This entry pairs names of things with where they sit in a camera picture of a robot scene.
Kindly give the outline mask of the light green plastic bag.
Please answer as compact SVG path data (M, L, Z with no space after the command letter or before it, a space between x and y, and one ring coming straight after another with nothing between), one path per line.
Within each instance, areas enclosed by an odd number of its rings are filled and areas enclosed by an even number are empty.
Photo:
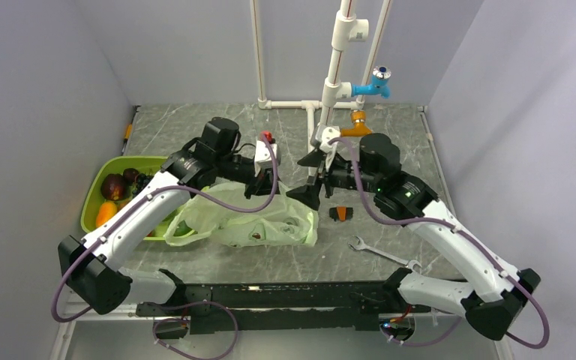
M164 234L170 246L185 246L208 239L234 248L251 246L309 246L316 244L319 215L297 200L285 196L289 188L278 184L276 194L262 211L232 211L202 196L195 196L173 218ZM194 230L192 235L174 237L178 224L184 221Z

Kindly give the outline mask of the silver metal wrench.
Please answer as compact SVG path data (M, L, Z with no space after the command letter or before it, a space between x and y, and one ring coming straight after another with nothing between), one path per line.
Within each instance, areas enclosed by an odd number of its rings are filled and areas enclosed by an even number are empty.
M413 271L420 271L422 269L422 265L419 261L415 259L403 259L399 256L395 256L383 250L367 245L364 239L357 235L355 236L355 241L349 241L347 245L354 251L366 251L375 254L387 260L391 260L392 262L402 265L408 269L412 269Z

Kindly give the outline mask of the dark red fake apple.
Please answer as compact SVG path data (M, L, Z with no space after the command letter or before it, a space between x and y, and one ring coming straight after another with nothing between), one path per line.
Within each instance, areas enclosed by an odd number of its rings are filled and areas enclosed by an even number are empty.
M113 202L123 200L127 193L127 182L119 173L108 174L103 179L100 192L106 200Z

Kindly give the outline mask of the dark green fake avocado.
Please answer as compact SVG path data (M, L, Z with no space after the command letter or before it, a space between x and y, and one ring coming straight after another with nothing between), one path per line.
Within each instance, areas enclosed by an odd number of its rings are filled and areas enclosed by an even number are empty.
M181 221L178 226L176 227L173 236L174 237L183 237L189 236L194 233L194 230L191 229L184 221Z

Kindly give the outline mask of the blue plastic faucet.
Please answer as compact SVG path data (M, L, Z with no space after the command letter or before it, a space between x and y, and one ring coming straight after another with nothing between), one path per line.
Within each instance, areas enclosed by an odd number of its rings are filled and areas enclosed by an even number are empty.
M370 74L370 83L367 85L352 85L352 96L379 95L381 98L389 98L391 92L388 86L392 72L386 66L376 66Z

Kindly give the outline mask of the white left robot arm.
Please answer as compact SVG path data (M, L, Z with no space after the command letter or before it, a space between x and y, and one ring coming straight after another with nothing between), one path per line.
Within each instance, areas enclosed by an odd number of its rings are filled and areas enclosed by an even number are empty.
M225 209L255 213L270 205L278 192L278 144L268 131L256 141L252 158L236 153L241 138L233 120L214 117L202 134L172 153L152 180L118 214L81 239L69 235L58 245L62 287L68 286L88 306L68 318L60 316L56 291L54 320L70 322L88 311L104 315L123 304L150 304L165 314L179 313L188 303L186 284L166 269L154 273L124 267L137 245L164 218L194 197L203 197ZM244 197L264 196L254 208L230 205L203 189L223 178L245 186Z

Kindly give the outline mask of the white PVC pipe frame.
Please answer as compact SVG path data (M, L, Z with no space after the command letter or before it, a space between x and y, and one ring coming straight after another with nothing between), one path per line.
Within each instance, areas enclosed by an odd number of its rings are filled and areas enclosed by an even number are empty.
M261 1L249 1L255 105L261 110L297 110L305 145L320 115L364 107L351 85L366 86L385 37L393 1L295 1L286 19L271 25Z

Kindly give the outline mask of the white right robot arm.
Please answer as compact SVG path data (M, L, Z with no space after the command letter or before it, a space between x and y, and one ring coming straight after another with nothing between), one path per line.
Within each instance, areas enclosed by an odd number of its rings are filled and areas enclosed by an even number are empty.
M499 341L527 304L540 276L518 269L483 245L419 177L405 172L399 148L382 133L360 139L345 159L335 151L345 138L323 140L298 163L316 174L288 195L312 209L335 189L358 192L378 223L406 227L429 242L463 276L461 282L427 277L409 265L383 283L383 301L392 311L422 305L465 319L480 335Z

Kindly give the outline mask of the dark maroon fake plum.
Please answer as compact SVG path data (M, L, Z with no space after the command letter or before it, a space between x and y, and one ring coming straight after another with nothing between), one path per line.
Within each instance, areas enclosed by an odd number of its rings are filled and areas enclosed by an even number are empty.
M139 175L140 171L135 168L126 168L122 172L122 177L128 185L134 184Z

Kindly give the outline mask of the dark fake grape bunch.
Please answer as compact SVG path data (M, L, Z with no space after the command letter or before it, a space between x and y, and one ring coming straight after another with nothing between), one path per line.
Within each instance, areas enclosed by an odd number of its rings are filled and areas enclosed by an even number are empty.
M134 183L132 185L132 197L136 197L137 195L139 195L151 182L151 180L153 179L153 175L149 175L146 173L139 173L135 180Z

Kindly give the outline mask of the orange plastic faucet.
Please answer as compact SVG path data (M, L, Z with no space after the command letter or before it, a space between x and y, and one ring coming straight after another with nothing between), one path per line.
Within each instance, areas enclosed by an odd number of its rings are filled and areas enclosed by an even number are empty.
M351 127L340 130L341 137L364 137L372 134L373 131L366 125L367 115L362 109L353 110L350 113Z

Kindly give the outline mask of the green plastic basin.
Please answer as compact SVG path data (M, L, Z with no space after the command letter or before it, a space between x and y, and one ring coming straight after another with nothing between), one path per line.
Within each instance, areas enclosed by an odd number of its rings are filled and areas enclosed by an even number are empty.
M105 178L109 174L120 174L126 169L135 169L139 173L144 173L145 176L154 176L157 173L161 165L167 159L165 156L121 156L114 157L108 160L99 170L98 174L91 183L87 197L85 198L85 203L82 207L81 214L81 227L86 233L97 228L96 219L99 213L99 208L103 203L107 201L114 201L118 207L118 210L122 209L132 198L134 197L134 184L129 184L125 186L125 198L120 200L108 200L101 188L104 183ZM149 234L144 238L145 241L164 241L164 234L168 229L168 226L172 223L173 218L182 210L182 207L178 208L168 217L160 222Z

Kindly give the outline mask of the black orange small tool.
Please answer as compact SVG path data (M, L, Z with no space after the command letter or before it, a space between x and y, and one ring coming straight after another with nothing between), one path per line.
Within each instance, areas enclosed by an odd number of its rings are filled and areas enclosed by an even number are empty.
M328 209L328 216L335 222L346 222L354 218L354 208L349 206L333 206Z

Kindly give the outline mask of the yellow orange fake mango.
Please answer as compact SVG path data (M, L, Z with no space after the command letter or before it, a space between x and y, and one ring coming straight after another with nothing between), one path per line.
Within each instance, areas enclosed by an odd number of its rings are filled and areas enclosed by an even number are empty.
M98 208L94 225L102 227L109 219L113 218L118 213L118 206L115 202L103 202Z

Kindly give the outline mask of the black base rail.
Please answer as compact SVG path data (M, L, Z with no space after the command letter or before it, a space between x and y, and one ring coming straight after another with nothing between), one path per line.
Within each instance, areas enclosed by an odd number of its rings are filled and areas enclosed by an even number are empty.
M395 300L381 280L297 283L186 283L184 295L163 304L144 301L139 317L184 317L192 335L233 329L351 328L376 331L399 316L427 313L424 305Z

